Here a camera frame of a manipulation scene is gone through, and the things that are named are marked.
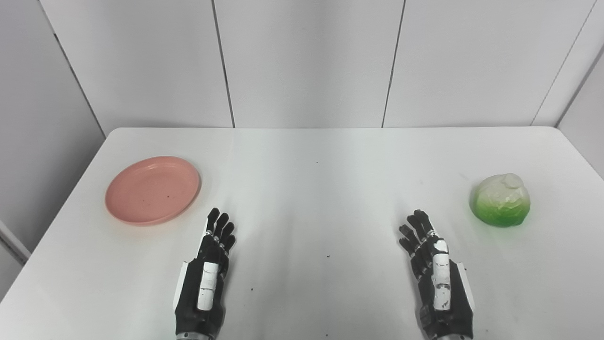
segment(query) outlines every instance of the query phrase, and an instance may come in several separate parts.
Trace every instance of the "table surface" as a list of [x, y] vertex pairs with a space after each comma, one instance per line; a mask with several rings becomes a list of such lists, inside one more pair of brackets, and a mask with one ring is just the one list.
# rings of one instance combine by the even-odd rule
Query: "table surface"
[[[198, 168], [182, 215], [133, 227], [103, 199], [157, 155]], [[514, 172], [524, 224], [477, 220], [473, 185]], [[600, 338], [604, 181], [553, 128], [152, 129], [110, 134], [0, 304], [5, 339], [173, 339], [181, 263], [214, 206], [236, 224], [230, 339], [422, 339], [398, 225], [430, 215], [467, 268], [476, 339]]]

